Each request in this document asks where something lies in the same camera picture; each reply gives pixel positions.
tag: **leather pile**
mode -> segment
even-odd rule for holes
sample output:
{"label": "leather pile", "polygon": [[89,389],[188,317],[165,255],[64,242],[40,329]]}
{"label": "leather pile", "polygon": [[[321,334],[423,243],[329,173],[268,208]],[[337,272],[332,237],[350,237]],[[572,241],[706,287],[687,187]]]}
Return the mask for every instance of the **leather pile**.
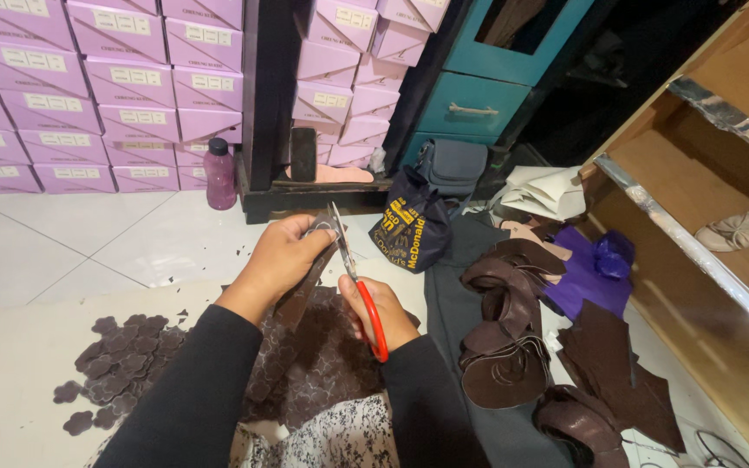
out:
{"label": "leather pile", "polygon": [[675,452],[685,453],[666,379],[638,364],[629,325],[593,302],[584,301],[574,325],[559,331],[557,353],[574,384],[614,414],[615,427],[631,427]]}
{"label": "leather pile", "polygon": [[464,271],[461,283],[484,294],[483,321],[464,336],[459,358],[462,387],[473,404],[486,409],[519,406],[551,385],[539,298],[544,278],[564,273],[559,258],[523,238],[496,243]]}
{"label": "leather pile", "polygon": [[[320,228],[336,229],[324,213],[309,231]],[[323,250],[302,282],[265,314],[259,327],[264,339],[244,393],[243,422],[276,420],[296,430],[339,402],[384,389],[380,362],[355,337],[343,297],[333,287],[317,285],[336,251],[336,244]],[[420,324],[411,314],[410,319]]]}
{"label": "leather pile", "polygon": [[161,377],[189,333],[177,326],[165,328],[167,323],[169,319],[161,315],[132,315],[123,326],[118,326],[113,316],[97,319],[91,331],[99,333],[100,340],[74,361],[86,380],[82,385],[68,380],[54,389],[54,403],[71,403],[79,395],[101,408],[93,420],[91,411],[72,414],[62,426],[65,431],[78,436],[92,426],[110,429],[131,413]]}
{"label": "leather pile", "polygon": [[534,425],[543,434],[568,442],[575,466],[629,468],[614,414],[577,387],[549,388],[534,411]]}

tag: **red scissor handle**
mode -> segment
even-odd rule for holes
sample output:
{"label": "red scissor handle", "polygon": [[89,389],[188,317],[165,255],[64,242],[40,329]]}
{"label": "red scissor handle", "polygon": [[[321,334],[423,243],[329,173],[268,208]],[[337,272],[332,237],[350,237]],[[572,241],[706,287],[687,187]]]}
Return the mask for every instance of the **red scissor handle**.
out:
{"label": "red scissor handle", "polygon": [[378,361],[386,362],[386,360],[389,359],[389,348],[386,347],[386,335],[383,334],[383,324],[380,323],[380,315],[377,313],[375,301],[372,301],[372,296],[369,294],[369,290],[366,289],[366,284],[363,282],[357,282],[357,291],[360,292],[360,297],[363,298],[363,303],[366,304],[366,311],[369,313],[369,319],[372,321],[374,338],[377,340],[377,346],[371,342],[369,343],[369,346],[372,347],[374,357],[376,357]]}

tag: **beige shoe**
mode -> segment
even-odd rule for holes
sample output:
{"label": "beige shoe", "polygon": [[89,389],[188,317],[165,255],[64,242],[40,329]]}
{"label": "beige shoe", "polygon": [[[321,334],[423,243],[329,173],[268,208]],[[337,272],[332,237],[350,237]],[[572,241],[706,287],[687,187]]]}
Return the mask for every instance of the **beige shoe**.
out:
{"label": "beige shoe", "polygon": [[734,251],[749,247],[749,212],[711,222],[695,233],[702,245],[713,251]]}

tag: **bottle cap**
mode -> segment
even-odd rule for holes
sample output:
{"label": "bottle cap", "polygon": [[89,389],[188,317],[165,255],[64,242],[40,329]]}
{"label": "bottle cap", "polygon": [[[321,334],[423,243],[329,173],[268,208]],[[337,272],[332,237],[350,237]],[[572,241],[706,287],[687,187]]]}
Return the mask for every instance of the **bottle cap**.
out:
{"label": "bottle cap", "polygon": [[210,148],[210,153],[216,156],[227,156],[227,141],[224,138],[210,138],[207,147]]}

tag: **pink water bottle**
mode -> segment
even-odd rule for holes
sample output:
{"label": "pink water bottle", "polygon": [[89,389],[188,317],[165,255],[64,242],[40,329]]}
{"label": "pink water bottle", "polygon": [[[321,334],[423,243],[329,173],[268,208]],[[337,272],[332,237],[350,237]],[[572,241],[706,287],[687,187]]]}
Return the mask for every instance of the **pink water bottle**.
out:
{"label": "pink water bottle", "polygon": [[211,138],[204,155],[207,204],[216,210],[229,210],[235,205],[233,155],[227,151],[227,147],[223,138]]}

